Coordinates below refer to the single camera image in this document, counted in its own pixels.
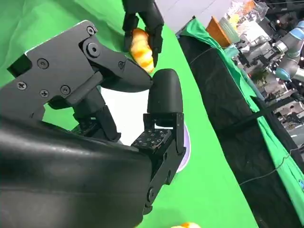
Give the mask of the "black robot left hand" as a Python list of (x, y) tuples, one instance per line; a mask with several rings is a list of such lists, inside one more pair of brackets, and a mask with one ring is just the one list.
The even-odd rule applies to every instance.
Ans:
[(152, 49), (154, 66), (157, 65), (158, 55), (162, 51), (162, 29), (164, 26), (163, 17), (153, 0), (122, 0), (125, 16), (123, 20), (124, 50), (131, 47), (132, 32), (137, 28), (139, 19), (145, 24), (145, 31), (148, 33), (149, 47)]

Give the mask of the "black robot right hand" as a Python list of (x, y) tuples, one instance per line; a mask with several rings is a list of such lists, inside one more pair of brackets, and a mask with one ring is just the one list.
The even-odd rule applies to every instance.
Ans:
[[(102, 45), (88, 20), (26, 51), (0, 90), (3, 228), (134, 228), (185, 155), (181, 84)], [(149, 91), (130, 145), (99, 88)]]

